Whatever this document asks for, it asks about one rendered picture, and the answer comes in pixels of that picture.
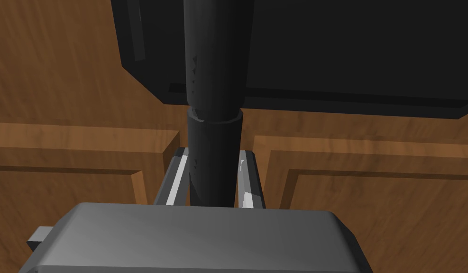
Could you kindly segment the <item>brown wooden door leaf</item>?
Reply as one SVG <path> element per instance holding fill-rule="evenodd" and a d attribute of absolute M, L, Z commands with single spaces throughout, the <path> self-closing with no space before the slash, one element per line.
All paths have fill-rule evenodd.
<path fill-rule="evenodd" d="M 0 0 L 0 273 L 79 202 L 153 203 L 187 106 L 123 69 L 110 0 Z M 245 109 L 266 205 L 330 210 L 374 273 L 468 273 L 468 114 Z"/>

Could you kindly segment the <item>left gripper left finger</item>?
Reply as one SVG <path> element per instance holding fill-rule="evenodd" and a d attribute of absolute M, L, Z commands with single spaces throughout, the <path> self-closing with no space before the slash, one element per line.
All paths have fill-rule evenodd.
<path fill-rule="evenodd" d="M 188 196 L 188 154 L 187 147 L 179 147 L 163 178 L 154 205 L 185 206 Z"/>

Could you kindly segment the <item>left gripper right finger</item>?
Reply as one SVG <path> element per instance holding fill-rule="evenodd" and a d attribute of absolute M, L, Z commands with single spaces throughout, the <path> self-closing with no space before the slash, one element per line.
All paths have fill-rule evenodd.
<path fill-rule="evenodd" d="M 266 208 L 255 154 L 250 150 L 239 153 L 238 204 L 239 208 Z"/>

